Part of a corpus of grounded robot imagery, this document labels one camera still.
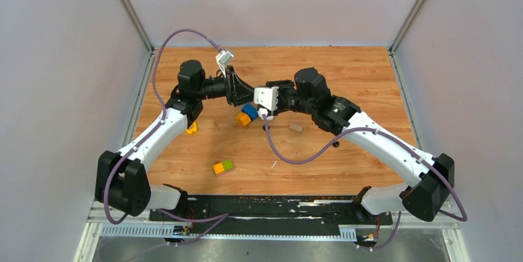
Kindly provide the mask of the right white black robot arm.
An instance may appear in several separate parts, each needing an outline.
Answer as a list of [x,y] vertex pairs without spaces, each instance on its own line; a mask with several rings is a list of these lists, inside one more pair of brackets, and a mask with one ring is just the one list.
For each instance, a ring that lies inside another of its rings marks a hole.
[[376,123],[348,99],[331,94],[326,79],[315,68],[299,70],[294,80],[267,82],[254,90],[258,115],[265,122],[286,111],[311,116],[315,125],[358,145],[394,170],[402,183],[387,187],[364,187],[354,198],[352,215],[368,223],[385,212],[407,211],[431,222],[453,190],[454,160],[434,156],[400,139]]

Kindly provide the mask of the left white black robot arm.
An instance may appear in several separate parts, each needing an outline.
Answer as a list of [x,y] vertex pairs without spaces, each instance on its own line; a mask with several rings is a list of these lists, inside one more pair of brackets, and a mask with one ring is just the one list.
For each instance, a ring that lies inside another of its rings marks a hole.
[[150,184],[147,172],[165,148],[193,125],[203,110],[203,100],[225,97],[240,106],[253,101],[254,88],[228,65],[225,74],[207,76],[198,60],[180,66],[178,84],[158,118],[135,140],[117,152],[106,150],[97,164],[94,198],[130,216],[144,210],[165,209],[175,221],[189,213],[187,193],[175,186]]

